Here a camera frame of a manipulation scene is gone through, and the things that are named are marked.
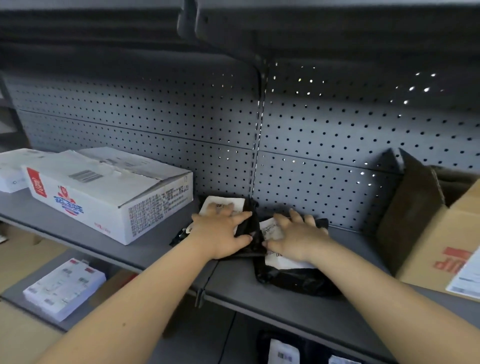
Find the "person's right arm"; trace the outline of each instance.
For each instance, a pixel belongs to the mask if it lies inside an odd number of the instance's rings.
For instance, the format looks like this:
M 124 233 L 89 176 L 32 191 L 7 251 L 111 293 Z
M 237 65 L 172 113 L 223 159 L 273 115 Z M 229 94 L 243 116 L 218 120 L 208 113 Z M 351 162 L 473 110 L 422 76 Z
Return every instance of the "person's right arm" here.
M 290 216 L 274 215 L 285 237 L 266 247 L 319 268 L 400 364 L 480 363 L 480 330 L 335 242 L 311 215 Z

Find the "open cardboard box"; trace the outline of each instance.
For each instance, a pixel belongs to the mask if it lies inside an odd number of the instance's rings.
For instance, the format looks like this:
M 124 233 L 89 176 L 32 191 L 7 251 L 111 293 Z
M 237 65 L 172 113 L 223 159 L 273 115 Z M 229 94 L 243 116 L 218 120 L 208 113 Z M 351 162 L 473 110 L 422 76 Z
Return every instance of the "open cardboard box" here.
M 377 230 L 380 255 L 402 282 L 480 302 L 480 284 L 478 298 L 446 290 L 480 245 L 479 175 L 401 154 L 405 176 Z

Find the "forearm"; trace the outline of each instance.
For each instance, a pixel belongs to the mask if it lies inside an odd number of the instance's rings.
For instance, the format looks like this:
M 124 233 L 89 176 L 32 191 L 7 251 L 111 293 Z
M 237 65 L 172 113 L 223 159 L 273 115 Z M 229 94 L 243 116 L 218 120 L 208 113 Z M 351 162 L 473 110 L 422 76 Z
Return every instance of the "forearm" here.
M 337 243 L 313 256 L 401 364 L 480 363 L 480 331 L 468 322 Z
M 208 257 L 185 239 L 79 322 L 39 364 L 143 364 Z

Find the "blue and red logo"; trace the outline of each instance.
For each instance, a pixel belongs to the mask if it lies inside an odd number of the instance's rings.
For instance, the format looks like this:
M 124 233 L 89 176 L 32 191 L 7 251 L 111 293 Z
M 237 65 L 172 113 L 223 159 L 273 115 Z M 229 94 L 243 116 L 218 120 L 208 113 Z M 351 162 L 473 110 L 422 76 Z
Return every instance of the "blue and red logo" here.
M 58 192 L 58 196 L 53 196 L 55 202 L 61 204 L 62 208 L 70 215 L 77 216 L 78 214 L 83 214 L 84 209 L 81 206 L 78 206 L 73 198 L 68 196 L 67 189 L 63 186 L 59 186 L 59 189 L 60 192 Z

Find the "skin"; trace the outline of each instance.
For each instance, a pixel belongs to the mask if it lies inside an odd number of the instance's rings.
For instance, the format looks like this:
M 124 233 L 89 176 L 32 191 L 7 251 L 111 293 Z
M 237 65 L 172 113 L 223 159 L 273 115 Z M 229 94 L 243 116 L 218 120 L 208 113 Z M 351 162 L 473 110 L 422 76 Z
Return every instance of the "skin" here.
M 248 235 L 234 238 L 233 230 L 251 213 L 230 217 L 232 210 L 217 212 L 211 204 L 206 216 L 193 215 L 187 239 L 79 322 L 38 363 L 146 363 L 203 266 L 250 243 Z M 324 272 L 399 363 L 480 363 L 480 330 L 335 242 L 312 216 L 303 220 L 293 210 L 290 216 L 275 215 L 285 237 L 266 247 Z

